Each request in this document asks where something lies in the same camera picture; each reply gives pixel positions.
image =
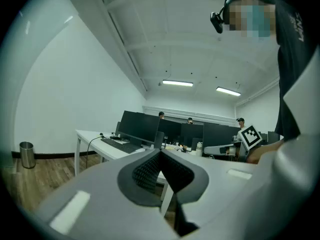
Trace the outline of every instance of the white desk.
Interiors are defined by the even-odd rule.
[[[76,132],[76,149],[74,152],[74,174],[77,176],[80,172],[79,170],[79,159],[80,159],[80,144],[81,141],[83,141],[85,144],[89,144],[89,142],[100,136],[100,132],[98,131],[88,131],[88,130],[75,130]],[[111,133],[109,132],[103,132],[103,135],[106,137],[111,136]],[[90,148],[97,152],[101,156],[100,162],[103,162],[104,159],[107,160],[114,160],[123,158],[126,156],[130,156],[135,153],[143,152],[145,151],[144,148],[140,148],[136,150],[135,152],[132,152],[131,154],[125,153],[113,146],[108,145],[107,143],[104,143],[101,141],[101,138],[97,138],[93,140],[90,144]],[[162,205],[161,205],[161,214],[164,216],[168,210],[171,198],[174,194],[173,190],[169,186],[165,176],[162,172],[160,172],[158,179],[158,183],[164,184],[164,188],[161,195]]]

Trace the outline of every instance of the dark t-shirt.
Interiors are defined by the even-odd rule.
[[[275,0],[275,21],[276,41],[280,45],[280,108],[275,132],[282,135],[284,141],[288,141],[296,138],[300,131],[283,98],[308,65],[317,42],[308,31],[303,15],[289,0]]]

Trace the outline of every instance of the wooden floor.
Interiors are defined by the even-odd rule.
[[[73,157],[60,159],[37,159],[32,169],[26,169],[21,159],[14,158],[13,168],[2,168],[1,174],[13,200],[24,209],[34,211],[52,191],[75,176]],[[88,168],[100,163],[100,156],[88,156]],[[80,172],[86,168],[86,157],[80,157]],[[163,187],[156,186],[155,193],[161,196]],[[170,203],[165,219],[171,227],[175,220],[175,202]]]

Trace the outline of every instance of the trash can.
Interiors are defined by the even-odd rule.
[[[34,145],[24,141],[20,143],[21,163],[24,168],[33,168],[36,166]]]

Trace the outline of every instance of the ceiling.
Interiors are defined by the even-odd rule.
[[[274,39],[218,34],[210,13],[224,0],[104,0],[148,92],[183,92],[237,102],[278,76]],[[193,82],[193,87],[159,83]],[[224,87],[240,97],[216,91]]]

